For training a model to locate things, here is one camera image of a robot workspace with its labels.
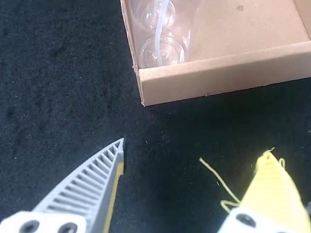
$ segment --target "screw hole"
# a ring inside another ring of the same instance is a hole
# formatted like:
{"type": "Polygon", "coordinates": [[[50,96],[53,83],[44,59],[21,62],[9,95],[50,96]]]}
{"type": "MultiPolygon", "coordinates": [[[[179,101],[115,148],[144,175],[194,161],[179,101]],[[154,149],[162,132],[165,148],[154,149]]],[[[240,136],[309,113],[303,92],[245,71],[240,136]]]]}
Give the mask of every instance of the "screw hole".
{"type": "Polygon", "coordinates": [[[76,233],[78,230],[78,227],[76,224],[72,222],[68,222],[61,226],[57,233],[76,233]]]}
{"type": "Polygon", "coordinates": [[[238,214],[236,216],[236,219],[240,221],[241,223],[245,224],[246,226],[256,228],[256,222],[252,219],[251,216],[246,214],[238,214]]]}
{"type": "Polygon", "coordinates": [[[38,230],[40,223],[37,220],[31,220],[21,226],[19,233],[34,233],[38,230]]]}

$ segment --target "stacked plastic cups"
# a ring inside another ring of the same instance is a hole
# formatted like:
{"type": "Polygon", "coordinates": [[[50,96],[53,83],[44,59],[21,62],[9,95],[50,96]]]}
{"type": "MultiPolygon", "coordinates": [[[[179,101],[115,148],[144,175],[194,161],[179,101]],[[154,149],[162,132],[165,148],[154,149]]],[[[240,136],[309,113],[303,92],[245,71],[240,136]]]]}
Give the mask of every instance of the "stacked plastic cups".
{"type": "Polygon", "coordinates": [[[130,0],[139,68],[188,60],[202,0],[130,0]]]}

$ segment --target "cardboard box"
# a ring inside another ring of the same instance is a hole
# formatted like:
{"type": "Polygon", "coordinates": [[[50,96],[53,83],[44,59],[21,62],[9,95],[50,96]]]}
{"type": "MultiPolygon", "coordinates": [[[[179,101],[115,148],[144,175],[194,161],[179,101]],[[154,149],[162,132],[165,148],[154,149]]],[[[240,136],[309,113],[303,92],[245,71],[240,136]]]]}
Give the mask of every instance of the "cardboard box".
{"type": "Polygon", "coordinates": [[[311,77],[311,0],[206,0],[190,61],[147,69],[121,7],[144,106],[311,77]]]}

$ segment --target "black fabric surface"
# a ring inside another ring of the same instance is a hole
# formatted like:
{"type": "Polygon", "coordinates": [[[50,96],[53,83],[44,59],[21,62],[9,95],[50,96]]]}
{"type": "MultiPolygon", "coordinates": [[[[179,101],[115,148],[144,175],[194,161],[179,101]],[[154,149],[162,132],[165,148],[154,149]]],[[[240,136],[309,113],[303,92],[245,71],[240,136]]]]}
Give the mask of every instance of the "black fabric surface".
{"type": "Polygon", "coordinates": [[[0,218],[126,136],[112,233],[217,232],[276,147],[311,198],[311,79],[143,108],[117,0],[0,1],[0,218]]]}

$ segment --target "yellow string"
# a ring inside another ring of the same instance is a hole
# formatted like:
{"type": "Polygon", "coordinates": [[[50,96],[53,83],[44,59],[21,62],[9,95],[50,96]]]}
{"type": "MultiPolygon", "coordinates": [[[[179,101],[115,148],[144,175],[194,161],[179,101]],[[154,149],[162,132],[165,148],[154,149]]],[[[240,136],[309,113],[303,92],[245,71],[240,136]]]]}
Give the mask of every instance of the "yellow string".
{"type": "Polygon", "coordinates": [[[280,158],[278,162],[279,162],[279,163],[281,164],[281,166],[285,169],[285,165],[286,165],[285,159],[280,158]]]}
{"type": "Polygon", "coordinates": [[[239,207],[239,203],[234,203],[228,200],[221,200],[220,201],[220,205],[222,206],[222,208],[229,214],[230,213],[230,209],[228,207],[228,205],[231,205],[232,207],[239,207]]]}
{"type": "Polygon", "coordinates": [[[230,213],[230,209],[228,208],[227,205],[231,205],[234,207],[239,206],[240,204],[240,200],[233,194],[233,192],[230,190],[230,188],[228,187],[228,185],[224,182],[224,180],[222,179],[222,177],[218,174],[218,172],[213,169],[207,162],[205,162],[202,158],[200,158],[199,160],[208,170],[210,170],[215,176],[216,178],[219,180],[219,182],[222,184],[222,186],[225,188],[225,190],[228,192],[228,194],[237,202],[237,203],[233,203],[231,201],[228,200],[222,200],[220,202],[220,205],[222,206],[222,208],[227,212],[230,213]]]}

